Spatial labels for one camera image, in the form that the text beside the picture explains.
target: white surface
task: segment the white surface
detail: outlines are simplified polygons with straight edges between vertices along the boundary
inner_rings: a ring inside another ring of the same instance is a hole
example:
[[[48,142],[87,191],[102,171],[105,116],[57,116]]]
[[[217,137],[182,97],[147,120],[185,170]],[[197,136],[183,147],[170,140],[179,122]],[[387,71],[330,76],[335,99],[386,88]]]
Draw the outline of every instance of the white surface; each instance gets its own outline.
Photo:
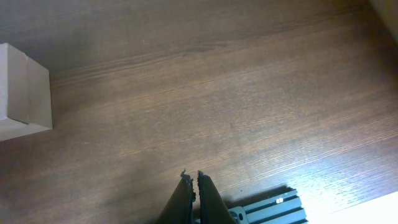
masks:
[[[398,192],[346,208],[309,223],[398,223]]]
[[[47,69],[1,44],[0,81],[0,141],[52,129]]]

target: table surface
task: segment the table surface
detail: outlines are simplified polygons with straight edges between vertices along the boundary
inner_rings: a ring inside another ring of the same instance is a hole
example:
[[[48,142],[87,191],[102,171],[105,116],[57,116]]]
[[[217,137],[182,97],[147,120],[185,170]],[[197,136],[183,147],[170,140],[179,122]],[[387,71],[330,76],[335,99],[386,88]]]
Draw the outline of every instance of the table surface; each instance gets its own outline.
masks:
[[[50,70],[54,125],[0,142],[6,223],[148,223],[183,169],[228,202],[295,188],[309,219],[398,190],[398,51],[366,1],[15,0],[0,42]]]

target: cardboard box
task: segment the cardboard box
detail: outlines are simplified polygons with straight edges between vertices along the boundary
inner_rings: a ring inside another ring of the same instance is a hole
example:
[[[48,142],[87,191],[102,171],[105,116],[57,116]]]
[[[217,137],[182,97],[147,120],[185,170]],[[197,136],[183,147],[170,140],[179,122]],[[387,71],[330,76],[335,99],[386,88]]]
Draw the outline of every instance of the cardboard box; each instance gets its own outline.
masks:
[[[0,141],[52,129],[49,71],[0,44]]]

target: wooden table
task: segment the wooden table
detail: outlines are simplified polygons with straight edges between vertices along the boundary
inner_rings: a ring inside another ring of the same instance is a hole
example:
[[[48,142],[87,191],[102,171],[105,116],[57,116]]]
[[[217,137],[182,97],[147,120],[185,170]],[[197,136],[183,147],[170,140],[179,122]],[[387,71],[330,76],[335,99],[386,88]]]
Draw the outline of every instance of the wooden table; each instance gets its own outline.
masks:
[[[4,223],[147,223],[184,168],[229,202],[293,187],[309,219],[398,190],[398,51],[366,1],[15,0],[0,42],[50,70],[54,123],[0,142]]]

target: wood grain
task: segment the wood grain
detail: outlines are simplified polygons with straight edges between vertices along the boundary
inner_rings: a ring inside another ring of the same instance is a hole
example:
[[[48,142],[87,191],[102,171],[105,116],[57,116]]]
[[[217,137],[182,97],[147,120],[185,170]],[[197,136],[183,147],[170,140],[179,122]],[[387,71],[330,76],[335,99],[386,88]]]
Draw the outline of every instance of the wood grain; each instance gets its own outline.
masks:
[[[366,1],[7,1],[0,42],[50,69],[54,123],[0,142],[4,223],[147,223],[184,168],[229,201],[296,188],[309,219],[398,190]]]

